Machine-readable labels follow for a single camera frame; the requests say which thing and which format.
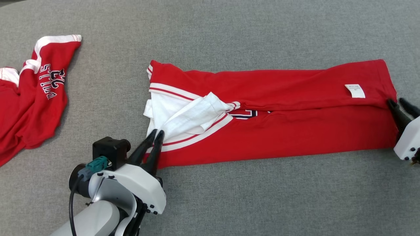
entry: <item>care label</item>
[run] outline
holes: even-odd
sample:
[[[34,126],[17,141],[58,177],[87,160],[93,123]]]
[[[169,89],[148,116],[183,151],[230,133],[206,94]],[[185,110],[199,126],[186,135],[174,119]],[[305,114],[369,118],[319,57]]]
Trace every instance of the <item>care label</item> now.
[[[345,84],[346,88],[352,93],[352,98],[366,98],[363,89],[358,84]]]

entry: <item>folded red jersey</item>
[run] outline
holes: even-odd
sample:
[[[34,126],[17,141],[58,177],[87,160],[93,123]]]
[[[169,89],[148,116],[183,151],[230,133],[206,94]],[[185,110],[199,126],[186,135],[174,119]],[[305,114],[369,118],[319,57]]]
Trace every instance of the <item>folded red jersey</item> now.
[[[147,69],[150,133],[165,131],[159,167],[289,157],[395,145],[383,60],[324,70]]]
[[[54,136],[67,105],[67,67],[80,42],[80,35],[42,37],[20,74],[0,68],[0,166]]]

